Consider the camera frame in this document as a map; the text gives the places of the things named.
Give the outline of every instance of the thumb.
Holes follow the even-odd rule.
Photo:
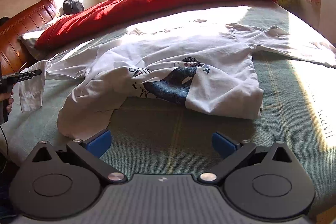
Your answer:
[[[11,97],[11,93],[0,93],[0,102]]]

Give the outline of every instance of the wooden floor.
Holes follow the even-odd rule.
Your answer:
[[[319,214],[316,218],[317,224],[330,224],[334,219],[336,219],[336,206]]]

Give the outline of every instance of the handheld black device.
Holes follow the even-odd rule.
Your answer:
[[[19,213],[13,224],[311,223],[305,214],[315,188],[284,142],[262,147],[216,134],[214,148],[226,158],[197,179],[133,174],[128,180],[82,140],[63,148],[40,141],[9,189]]]
[[[40,69],[28,71],[28,72],[17,72],[10,75],[2,76],[1,73],[1,63],[0,63],[0,93],[11,93],[13,90],[13,85],[33,78],[36,75],[40,75],[42,71]],[[8,121],[8,113],[6,107],[8,106],[8,100],[0,102],[0,125]]]

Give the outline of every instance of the human hand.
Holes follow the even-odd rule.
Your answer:
[[[12,107],[13,107],[13,102],[14,99],[11,98],[11,96],[14,93],[0,93],[0,101],[4,101],[4,100],[8,100],[8,105],[7,105],[7,112],[10,113],[12,111]]]

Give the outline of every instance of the pillow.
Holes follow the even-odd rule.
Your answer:
[[[19,39],[23,45],[26,46],[28,52],[31,54],[32,57],[34,57],[36,60],[44,60],[45,57],[48,54],[48,51],[40,51],[35,48],[35,44],[37,39],[41,36],[41,34],[51,25],[55,24],[57,20],[59,20],[60,17],[54,18],[47,24],[44,24],[36,29],[33,29],[27,33],[24,33],[20,36],[18,36],[17,39]]]

